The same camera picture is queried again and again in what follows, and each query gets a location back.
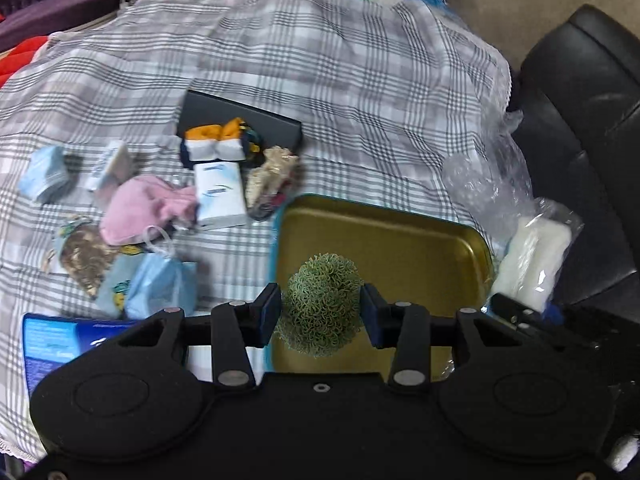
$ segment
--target plaid blanket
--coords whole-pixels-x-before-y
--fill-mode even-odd
[[[300,120],[303,192],[473,225],[440,179],[443,158],[481,142],[482,111],[504,112],[507,63],[418,1],[142,0],[15,74],[0,90],[0,449],[44,453],[31,424],[22,316],[101,314],[68,276],[45,274],[54,229],[99,218],[79,188],[41,208],[16,185],[31,153],[64,146],[83,179],[110,139],[141,173],[186,174],[175,128],[187,88]],[[270,222],[178,233],[198,263],[198,307],[252,300],[268,278]]]

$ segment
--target blue plastic bag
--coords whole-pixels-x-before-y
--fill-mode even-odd
[[[154,228],[172,244],[164,230]],[[150,242],[147,246],[153,252],[145,254],[129,283],[125,314],[129,319],[145,319],[164,308],[179,306],[190,316],[196,308],[196,264],[180,261],[172,247],[163,251]]]

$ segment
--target green scouring ball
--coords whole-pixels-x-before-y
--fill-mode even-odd
[[[360,286],[355,264],[338,254],[316,254],[287,283],[277,332],[289,348],[329,356],[360,330]]]

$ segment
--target white box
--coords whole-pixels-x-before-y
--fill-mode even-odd
[[[126,143],[123,140],[112,140],[84,182],[84,188],[92,193],[94,204],[105,211],[120,184],[129,180],[134,172],[135,167]]]
[[[198,227],[222,229],[247,223],[240,166],[237,162],[195,165]]]

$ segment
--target white wrapped package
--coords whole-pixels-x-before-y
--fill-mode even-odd
[[[491,293],[508,296],[544,312],[572,242],[568,225],[542,217],[521,217],[500,263]]]

